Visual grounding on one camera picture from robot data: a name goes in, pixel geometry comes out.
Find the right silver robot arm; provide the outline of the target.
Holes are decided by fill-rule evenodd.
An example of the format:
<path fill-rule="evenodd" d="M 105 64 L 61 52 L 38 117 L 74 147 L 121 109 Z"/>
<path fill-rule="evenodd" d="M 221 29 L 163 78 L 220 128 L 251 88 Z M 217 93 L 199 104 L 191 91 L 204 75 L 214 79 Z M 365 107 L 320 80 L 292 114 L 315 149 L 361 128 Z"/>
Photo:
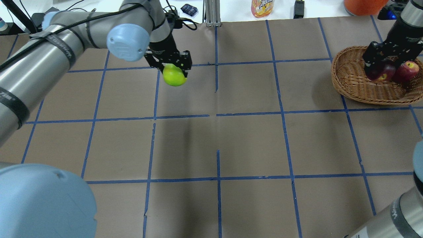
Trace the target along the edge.
<path fill-rule="evenodd" d="M 348 238 L 422 237 L 422 126 L 409 108 L 422 100 L 422 1 L 383 6 L 377 20 L 396 17 L 381 41 L 347 47 L 334 56 L 332 84 L 346 99 L 382 112 L 351 110 L 355 135 L 372 172 L 401 159 L 411 169 L 411 188 L 350 232 Z"/>

